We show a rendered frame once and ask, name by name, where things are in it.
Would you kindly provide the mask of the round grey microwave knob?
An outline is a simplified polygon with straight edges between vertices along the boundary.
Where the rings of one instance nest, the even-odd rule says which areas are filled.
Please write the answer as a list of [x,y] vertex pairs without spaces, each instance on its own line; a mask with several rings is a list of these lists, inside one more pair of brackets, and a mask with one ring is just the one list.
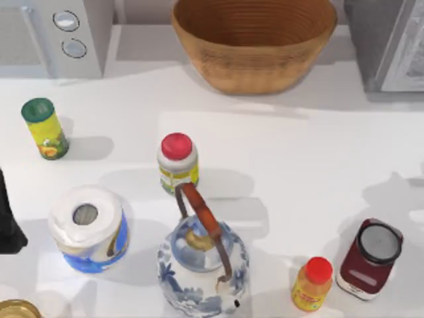
[[64,32],[73,32],[80,26],[78,16],[71,11],[60,11],[54,13],[52,21],[56,28]]
[[64,40],[61,47],[62,52],[70,58],[80,59],[87,54],[87,46],[76,38]]

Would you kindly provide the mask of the blue and white teapot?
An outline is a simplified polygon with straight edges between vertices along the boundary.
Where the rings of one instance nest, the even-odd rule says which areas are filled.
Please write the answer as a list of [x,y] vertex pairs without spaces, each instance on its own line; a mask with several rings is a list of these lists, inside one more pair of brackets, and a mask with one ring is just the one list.
[[249,290],[248,251],[192,183],[177,185],[175,198],[181,219],[156,257],[164,297],[189,318],[230,318]]

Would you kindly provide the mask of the yellow bottle with red cap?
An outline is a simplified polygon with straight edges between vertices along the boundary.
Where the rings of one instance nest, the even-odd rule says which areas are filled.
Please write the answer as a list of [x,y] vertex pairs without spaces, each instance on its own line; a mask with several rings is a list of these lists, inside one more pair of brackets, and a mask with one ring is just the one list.
[[318,310],[333,285],[333,266],[324,257],[310,258],[299,270],[291,289],[291,300],[300,310]]

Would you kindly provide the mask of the dark red jar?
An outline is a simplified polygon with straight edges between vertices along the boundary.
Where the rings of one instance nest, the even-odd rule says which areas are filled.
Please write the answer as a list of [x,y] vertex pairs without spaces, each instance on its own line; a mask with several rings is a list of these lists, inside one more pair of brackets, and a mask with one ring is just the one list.
[[403,247],[395,227],[368,218],[360,225],[336,275],[337,285],[361,299],[374,299],[385,286]]

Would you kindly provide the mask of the brown woven basket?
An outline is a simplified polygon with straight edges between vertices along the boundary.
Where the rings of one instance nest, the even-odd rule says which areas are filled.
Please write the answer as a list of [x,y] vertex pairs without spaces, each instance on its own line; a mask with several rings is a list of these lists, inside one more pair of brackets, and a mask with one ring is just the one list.
[[329,0],[177,0],[172,9],[172,26],[194,68],[231,95],[291,87],[336,25]]

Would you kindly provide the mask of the white paper towel roll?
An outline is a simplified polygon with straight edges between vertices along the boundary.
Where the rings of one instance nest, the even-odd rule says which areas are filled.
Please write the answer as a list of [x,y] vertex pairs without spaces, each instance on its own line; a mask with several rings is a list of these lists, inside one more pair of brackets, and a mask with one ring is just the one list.
[[100,274],[129,247],[129,226],[121,199],[96,185],[65,193],[48,216],[48,227],[65,261],[84,274]]

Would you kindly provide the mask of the pale microwave oven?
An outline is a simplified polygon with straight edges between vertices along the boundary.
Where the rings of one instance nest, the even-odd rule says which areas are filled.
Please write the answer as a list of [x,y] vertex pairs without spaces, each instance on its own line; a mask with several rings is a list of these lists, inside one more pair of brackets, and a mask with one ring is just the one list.
[[[60,11],[75,13],[79,28],[56,28],[52,16]],[[114,0],[0,0],[0,78],[101,78],[114,15]],[[83,58],[62,52],[71,38],[87,46]]]

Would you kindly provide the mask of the grey cabinet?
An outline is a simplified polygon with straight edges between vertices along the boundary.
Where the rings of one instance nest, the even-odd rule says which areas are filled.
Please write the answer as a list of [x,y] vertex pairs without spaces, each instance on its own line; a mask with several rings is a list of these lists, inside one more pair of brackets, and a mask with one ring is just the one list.
[[424,93],[424,0],[344,0],[367,92]]

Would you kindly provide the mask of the white jar with red lid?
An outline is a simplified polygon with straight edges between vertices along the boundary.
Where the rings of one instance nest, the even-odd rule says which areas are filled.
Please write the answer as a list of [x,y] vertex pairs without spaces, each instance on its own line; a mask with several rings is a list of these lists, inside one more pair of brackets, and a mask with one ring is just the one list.
[[192,139],[182,133],[166,135],[157,151],[160,184],[170,195],[175,187],[182,183],[199,182],[199,155]]

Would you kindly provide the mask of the green and yellow can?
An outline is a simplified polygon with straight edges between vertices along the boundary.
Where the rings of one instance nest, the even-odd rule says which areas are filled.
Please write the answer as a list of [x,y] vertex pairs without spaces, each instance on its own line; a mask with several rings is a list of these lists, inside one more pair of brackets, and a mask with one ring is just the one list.
[[44,159],[57,160],[68,152],[69,143],[51,100],[30,99],[22,106],[21,115]]

